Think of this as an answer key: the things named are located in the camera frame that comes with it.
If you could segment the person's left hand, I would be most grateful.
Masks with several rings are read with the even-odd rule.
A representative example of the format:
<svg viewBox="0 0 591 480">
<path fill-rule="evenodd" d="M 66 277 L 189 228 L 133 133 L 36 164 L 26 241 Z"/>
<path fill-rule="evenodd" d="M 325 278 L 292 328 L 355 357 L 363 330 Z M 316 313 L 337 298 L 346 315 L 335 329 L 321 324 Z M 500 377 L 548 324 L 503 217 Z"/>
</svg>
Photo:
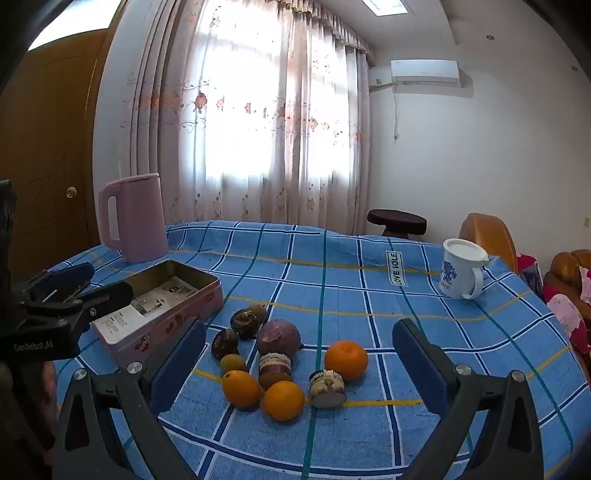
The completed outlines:
<svg viewBox="0 0 591 480">
<path fill-rule="evenodd" d="M 33 362 L 11 371 L 1 364 L 1 436 L 40 452 L 55 444 L 57 376 L 54 363 Z"/>
</svg>

